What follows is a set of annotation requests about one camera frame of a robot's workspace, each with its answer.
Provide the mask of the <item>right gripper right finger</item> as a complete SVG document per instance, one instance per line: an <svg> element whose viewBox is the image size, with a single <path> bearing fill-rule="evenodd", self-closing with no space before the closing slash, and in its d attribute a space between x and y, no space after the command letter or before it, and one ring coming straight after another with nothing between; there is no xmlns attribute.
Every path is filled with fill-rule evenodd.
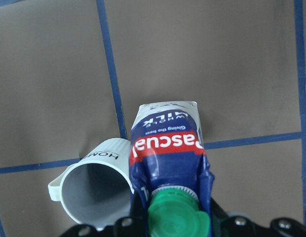
<svg viewBox="0 0 306 237"><path fill-rule="evenodd" d="M241 224L237 224L238 216L230 217L211 198L211 223L213 237L241 237L244 234L244 219L241 217Z"/></svg>

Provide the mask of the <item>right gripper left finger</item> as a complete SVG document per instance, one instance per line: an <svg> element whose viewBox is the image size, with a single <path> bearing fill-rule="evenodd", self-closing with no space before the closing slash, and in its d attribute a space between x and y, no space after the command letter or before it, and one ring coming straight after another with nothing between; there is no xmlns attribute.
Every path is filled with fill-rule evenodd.
<svg viewBox="0 0 306 237"><path fill-rule="evenodd" d="M118 219L114 224L114 237L147 237L146 217L141 197L135 191L129 215Z"/></svg>

